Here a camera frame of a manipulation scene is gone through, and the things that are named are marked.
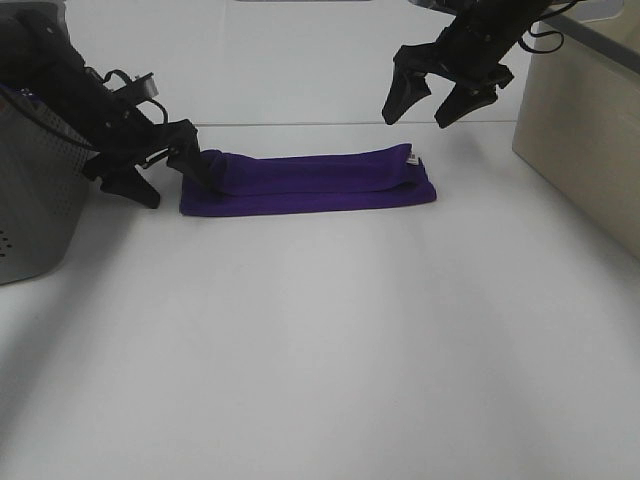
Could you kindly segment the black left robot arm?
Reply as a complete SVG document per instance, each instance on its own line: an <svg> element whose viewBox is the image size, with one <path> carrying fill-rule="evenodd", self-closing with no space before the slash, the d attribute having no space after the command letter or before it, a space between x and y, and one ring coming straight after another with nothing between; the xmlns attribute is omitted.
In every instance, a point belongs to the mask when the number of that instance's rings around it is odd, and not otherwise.
<svg viewBox="0 0 640 480"><path fill-rule="evenodd" d="M13 108L28 92L77 134L73 139L34 114L21 113L51 135L90 151L83 175L99 180L102 191L156 209L159 192L142 176L144 169L166 165L205 189L214 186L210 164L202 155L198 132L188 120L167 114L152 122L139 107L156 105L151 74L133 78L120 69L100 75L43 13L20 9L1 17L1 95Z"/></svg>

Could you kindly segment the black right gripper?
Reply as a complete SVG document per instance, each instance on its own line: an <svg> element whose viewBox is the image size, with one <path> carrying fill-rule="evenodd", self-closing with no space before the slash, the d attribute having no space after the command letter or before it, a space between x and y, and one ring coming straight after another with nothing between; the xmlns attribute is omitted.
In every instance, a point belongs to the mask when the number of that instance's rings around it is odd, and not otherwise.
<svg viewBox="0 0 640 480"><path fill-rule="evenodd" d="M396 52L382 108L387 125L431 94L429 74L456 83L435 113L442 129L495 103L496 87L513 80L500 61L545 12L543 1L426 1L424 7L454 19L433 43L403 45Z"/></svg>

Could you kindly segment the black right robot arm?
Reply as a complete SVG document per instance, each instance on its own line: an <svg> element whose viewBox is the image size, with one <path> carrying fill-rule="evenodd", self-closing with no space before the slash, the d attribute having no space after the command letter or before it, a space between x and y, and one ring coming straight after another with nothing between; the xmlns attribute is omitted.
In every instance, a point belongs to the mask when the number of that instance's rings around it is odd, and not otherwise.
<svg viewBox="0 0 640 480"><path fill-rule="evenodd" d="M514 75L501 63L518 44L534 50L522 37L534 23L560 15L576 5L561 1L417 1L417 6L442 12L453 21L431 43L403 45L393 58L393 76L382 108L386 124L396 123L413 105L431 94L426 77L433 74L451 81L452 91L434 118L446 128L464 116L495 103L497 90Z"/></svg>

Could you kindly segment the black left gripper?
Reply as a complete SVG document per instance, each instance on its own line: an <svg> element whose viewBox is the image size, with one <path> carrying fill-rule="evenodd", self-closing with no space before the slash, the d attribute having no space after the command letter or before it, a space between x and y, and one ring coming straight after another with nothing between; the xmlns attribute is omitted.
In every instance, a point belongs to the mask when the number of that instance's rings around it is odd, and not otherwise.
<svg viewBox="0 0 640 480"><path fill-rule="evenodd" d="M83 167L100 190L149 209L159 192L136 169L161 160L201 188L214 189L210 162L201 153L198 130L189 120L155 124L130 101L131 76L115 68L105 74L86 64L74 49L59 54L59 114L85 139L96 156Z"/></svg>

